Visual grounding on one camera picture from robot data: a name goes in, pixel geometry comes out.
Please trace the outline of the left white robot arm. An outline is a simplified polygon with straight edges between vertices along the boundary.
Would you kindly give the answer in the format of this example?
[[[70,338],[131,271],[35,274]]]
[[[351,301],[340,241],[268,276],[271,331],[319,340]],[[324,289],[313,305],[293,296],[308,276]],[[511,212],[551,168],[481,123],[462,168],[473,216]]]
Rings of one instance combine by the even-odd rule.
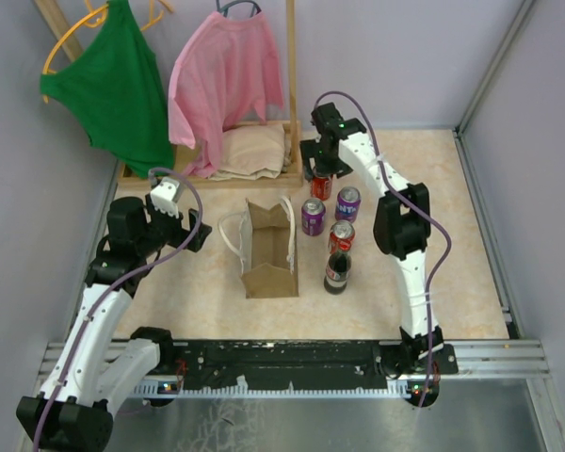
[[[113,201],[107,233],[90,263],[79,312],[54,369],[35,396],[21,398],[16,417],[36,451],[102,451],[121,405],[152,370],[167,373],[177,351],[169,331],[142,327],[123,353],[105,363],[114,331],[140,282],[167,262],[171,247],[197,252],[212,229],[203,208],[183,215],[178,194],[153,190]]]

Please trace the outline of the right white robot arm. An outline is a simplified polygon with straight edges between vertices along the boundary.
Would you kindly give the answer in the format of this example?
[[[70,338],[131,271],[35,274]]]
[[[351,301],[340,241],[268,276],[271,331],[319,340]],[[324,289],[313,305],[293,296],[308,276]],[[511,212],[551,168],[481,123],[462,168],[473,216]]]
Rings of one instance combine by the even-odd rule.
[[[420,373],[444,347],[430,305],[426,251],[431,235],[428,188],[413,184],[385,160],[376,140],[358,119],[344,119],[335,104],[319,105],[311,124],[318,137],[302,140],[304,175],[344,177],[355,173],[378,197],[373,236],[379,250],[394,260],[403,302],[400,334],[402,362]]]

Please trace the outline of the brown burlap canvas bag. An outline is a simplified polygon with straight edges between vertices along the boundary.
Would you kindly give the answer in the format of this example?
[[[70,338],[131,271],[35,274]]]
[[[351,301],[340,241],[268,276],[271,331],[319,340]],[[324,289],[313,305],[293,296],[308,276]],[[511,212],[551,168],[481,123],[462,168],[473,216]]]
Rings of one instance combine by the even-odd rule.
[[[225,221],[239,218],[239,243],[224,231]],[[247,201],[242,211],[218,220],[218,232],[240,261],[240,280],[248,299],[285,299],[299,295],[297,222],[291,200],[281,196],[265,208]]]

